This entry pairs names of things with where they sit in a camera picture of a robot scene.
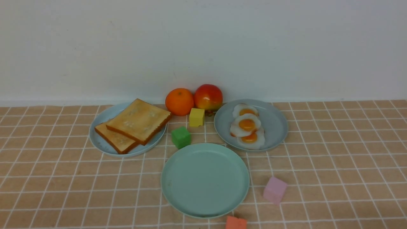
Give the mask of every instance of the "yellow cube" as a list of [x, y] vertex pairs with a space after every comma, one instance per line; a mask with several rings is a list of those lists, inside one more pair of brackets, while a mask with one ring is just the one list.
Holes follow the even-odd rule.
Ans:
[[189, 126], [198, 127], [203, 126], [205, 122], [205, 110], [192, 108], [189, 114]]

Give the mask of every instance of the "empty plate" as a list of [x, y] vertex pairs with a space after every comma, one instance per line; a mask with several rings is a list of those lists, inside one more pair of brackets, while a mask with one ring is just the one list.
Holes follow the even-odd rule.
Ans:
[[169, 158], [162, 192], [178, 211], [194, 218], [226, 215], [245, 199], [249, 171], [232, 150], [217, 144], [188, 145]]

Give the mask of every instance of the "pink cube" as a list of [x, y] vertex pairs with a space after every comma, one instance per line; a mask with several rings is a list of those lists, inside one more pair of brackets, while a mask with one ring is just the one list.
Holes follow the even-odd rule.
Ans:
[[266, 188], [264, 189], [263, 197], [273, 204], [279, 205], [284, 196], [286, 188], [287, 183], [275, 177], [271, 177]]

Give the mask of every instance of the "egg yolk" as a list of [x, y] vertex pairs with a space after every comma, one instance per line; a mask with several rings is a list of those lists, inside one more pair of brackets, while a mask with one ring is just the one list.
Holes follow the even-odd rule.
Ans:
[[242, 142], [244, 143], [255, 143], [257, 141], [257, 134], [254, 132], [253, 134], [246, 136], [246, 137], [242, 137]]
[[239, 127], [243, 130], [252, 130], [256, 127], [256, 124], [252, 119], [243, 119], [239, 122]]
[[244, 115], [244, 114], [254, 114], [255, 115], [255, 113], [254, 113], [254, 111], [253, 110], [251, 110], [251, 109], [242, 109], [242, 110], [240, 110], [240, 112], [239, 112], [239, 115], [241, 116], [241, 115]]

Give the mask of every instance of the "apple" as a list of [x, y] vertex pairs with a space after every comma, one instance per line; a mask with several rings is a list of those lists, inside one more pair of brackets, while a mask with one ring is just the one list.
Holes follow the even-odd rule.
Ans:
[[195, 106], [209, 113], [217, 111], [223, 103], [222, 91], [212, 84], [198, 87], [194, 94]]

